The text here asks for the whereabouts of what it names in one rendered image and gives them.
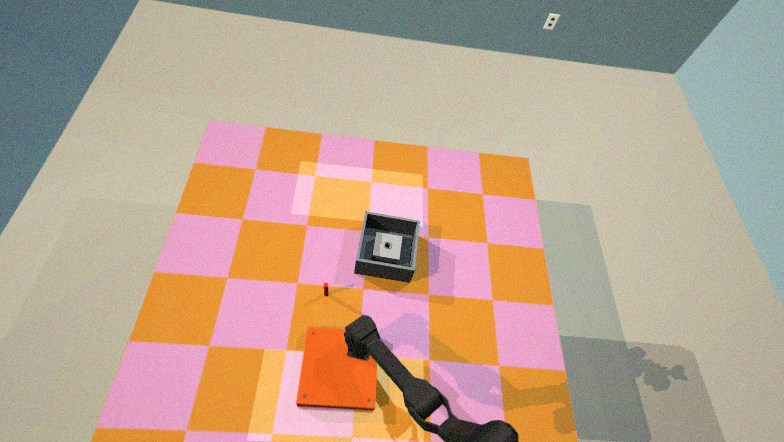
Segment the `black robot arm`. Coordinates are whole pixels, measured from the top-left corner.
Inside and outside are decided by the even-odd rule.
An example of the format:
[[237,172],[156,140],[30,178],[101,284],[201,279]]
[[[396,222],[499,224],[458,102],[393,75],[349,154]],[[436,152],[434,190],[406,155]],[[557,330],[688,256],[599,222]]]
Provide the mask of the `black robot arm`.
[[[502,420],[477,424],[458,419],[451,413],[448,399],[426,380],[415,378],[382,342],[370,316],[360,316],[345,330],[347,357],[368,361],[371,356],[401,390],[410,417],[422,430],[437,434],[445,442],[519,442],[517,431]],[[440,426],[425,421],[441,404],[448,418]]]

